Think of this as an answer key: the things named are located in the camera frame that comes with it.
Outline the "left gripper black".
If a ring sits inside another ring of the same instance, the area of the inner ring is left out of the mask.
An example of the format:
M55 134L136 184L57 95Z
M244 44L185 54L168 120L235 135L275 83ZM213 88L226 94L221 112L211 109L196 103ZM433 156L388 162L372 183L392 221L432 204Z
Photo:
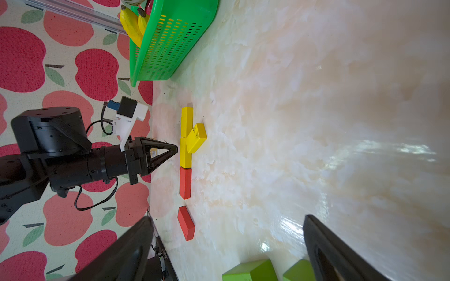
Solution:
M147 176L178 153L174 144L150 138L128 137L125 144L125 160L131 185L138 183L138 175Z

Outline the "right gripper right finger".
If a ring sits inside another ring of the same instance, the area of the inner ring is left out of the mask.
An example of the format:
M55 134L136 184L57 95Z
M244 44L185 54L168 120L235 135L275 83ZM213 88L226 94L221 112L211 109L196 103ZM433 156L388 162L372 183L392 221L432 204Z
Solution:
M316 280L388 280L314 215L305 216L303 232Z

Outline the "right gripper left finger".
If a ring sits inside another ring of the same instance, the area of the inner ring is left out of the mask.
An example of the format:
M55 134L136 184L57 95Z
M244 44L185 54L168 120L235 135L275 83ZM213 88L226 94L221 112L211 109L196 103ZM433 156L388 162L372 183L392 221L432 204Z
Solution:
M92 263L70 279L72 281L141 281L153 237L152 218L145 216Z

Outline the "yellow block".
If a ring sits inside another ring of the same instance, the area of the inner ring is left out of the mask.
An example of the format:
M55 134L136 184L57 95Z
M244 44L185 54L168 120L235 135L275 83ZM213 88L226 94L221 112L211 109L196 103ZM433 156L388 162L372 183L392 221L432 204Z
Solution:
M183 107L181 116L181 137L187 138L193 128L193 108Z
M188 152L186 138L180 139L180 166L184 169L192 167L192 154Z
M205 125L197 123L186 138L186 147L188 153L195 153L207 139Z

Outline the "red block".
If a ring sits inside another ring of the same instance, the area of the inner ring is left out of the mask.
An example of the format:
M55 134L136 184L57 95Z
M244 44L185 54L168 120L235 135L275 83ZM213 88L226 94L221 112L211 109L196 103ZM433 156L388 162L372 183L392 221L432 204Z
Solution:
M191 168L180 168L180 185L179 185L179 195L184 200L191 197L192 189L192 169Z
M190 241L195 235L195 224L186 206L179 207L178 222L186 241Z

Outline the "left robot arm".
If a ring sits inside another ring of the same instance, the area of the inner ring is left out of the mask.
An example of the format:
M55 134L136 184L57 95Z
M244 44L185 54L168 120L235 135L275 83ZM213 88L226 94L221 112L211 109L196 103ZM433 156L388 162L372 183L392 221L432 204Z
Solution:
M28 110L11 126L20 153L1 157L1 224L38 201L47 186L65 198L76 186L124 174L134 185L178 153L176 145L144 137L128 138L123 149L94 149L76 107Z

